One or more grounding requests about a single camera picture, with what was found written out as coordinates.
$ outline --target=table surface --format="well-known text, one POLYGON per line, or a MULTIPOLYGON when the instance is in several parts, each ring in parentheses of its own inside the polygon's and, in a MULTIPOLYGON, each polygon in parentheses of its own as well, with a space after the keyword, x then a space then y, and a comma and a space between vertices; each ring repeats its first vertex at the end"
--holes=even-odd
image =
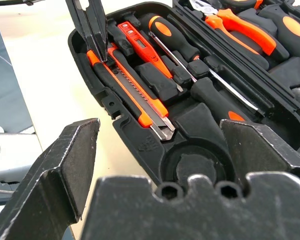
MULTIPOLYGON (((145 2, 101 1, 106 14, 145 2)), ((87 2, 81 0, 83 6, 87 6, 87 2)), ((172 5, 171 0, 156 2, 172 5)), ((300 0, 296 0, 295 5, 300 5, 300 0)), ((42 149, 45 150, 68 124, 88 118, 101 121, 88 206, 98 177, 147 174, 114 130, 107 112, 86 87, 68 47, 68 36, 73 29, 65 0, 45 0, 31 7, 25 4, 0 6, 0 32, 42 149)), ((80 237, 83 221, 71 226, 76 239, 80 237)))

